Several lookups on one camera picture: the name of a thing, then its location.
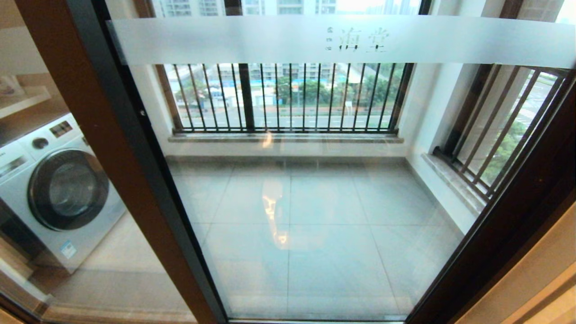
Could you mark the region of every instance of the door frame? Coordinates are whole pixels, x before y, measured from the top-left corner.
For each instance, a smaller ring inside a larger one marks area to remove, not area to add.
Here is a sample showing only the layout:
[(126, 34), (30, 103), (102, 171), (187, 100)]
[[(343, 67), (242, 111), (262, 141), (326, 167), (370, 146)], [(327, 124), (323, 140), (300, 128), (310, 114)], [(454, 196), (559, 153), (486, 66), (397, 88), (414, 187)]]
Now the door frame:
[[(129, 68), (113, 50), (104, 1), (16, 2), (70, 111), (194, 316), (228, 322)], [(510, 172), (407, 323), (455, 321), (576, 200), (575, 89), (564, 93), (539, 144)]]

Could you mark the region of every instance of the wooden shelf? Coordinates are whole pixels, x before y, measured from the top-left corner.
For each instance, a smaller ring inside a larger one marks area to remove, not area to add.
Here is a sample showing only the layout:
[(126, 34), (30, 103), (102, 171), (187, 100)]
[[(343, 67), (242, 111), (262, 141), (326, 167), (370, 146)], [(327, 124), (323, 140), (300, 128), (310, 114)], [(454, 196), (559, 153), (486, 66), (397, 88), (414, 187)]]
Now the wooden shelf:
[(45, 86), (25, 86), (26, 94), (14, 97), (0, 97), (0, 118), (9, 116), (51, 98)]

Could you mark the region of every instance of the metal railing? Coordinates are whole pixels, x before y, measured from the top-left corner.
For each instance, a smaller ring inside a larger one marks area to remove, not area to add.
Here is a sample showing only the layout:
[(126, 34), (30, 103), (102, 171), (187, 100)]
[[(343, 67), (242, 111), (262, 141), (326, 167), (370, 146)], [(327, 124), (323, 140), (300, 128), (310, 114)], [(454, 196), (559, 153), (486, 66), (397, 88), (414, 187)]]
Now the metal railing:
[(164, 66), (175, 134), (397, 133), (411, 65)]
[(496, 65), (489, 71), (474, 107), (461, 112), (466, 123), (463, 130), (453, 130), (455, 146), (434, 151), (484, 201), (544, 131), (559, 106), (561, 87), (573, 82), (561, 69)]

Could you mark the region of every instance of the frosted glass strip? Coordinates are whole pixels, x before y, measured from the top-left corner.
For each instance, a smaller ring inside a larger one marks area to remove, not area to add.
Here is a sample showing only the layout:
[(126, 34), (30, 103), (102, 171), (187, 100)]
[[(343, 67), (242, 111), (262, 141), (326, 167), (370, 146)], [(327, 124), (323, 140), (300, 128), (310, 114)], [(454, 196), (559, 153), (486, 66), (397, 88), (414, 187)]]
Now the frosted glass strip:
[(26, 27), (0, 29), (0, 76), (48, 73)]
[(454, 16), (236, 16), (114, 20), (128, 64), (498, 63), (572, 68), (574, 25)]

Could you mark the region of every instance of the washing machine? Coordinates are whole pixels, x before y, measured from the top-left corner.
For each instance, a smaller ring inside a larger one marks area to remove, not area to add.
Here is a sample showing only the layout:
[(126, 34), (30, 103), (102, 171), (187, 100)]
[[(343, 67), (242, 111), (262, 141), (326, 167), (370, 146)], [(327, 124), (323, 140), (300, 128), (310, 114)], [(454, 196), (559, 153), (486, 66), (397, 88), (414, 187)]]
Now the washing machine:
[(33, 263), (71, 274), (126, 212), (71, 114), (0, 148), (0, 200), (31, 233), (12, 241), (43, 246)]

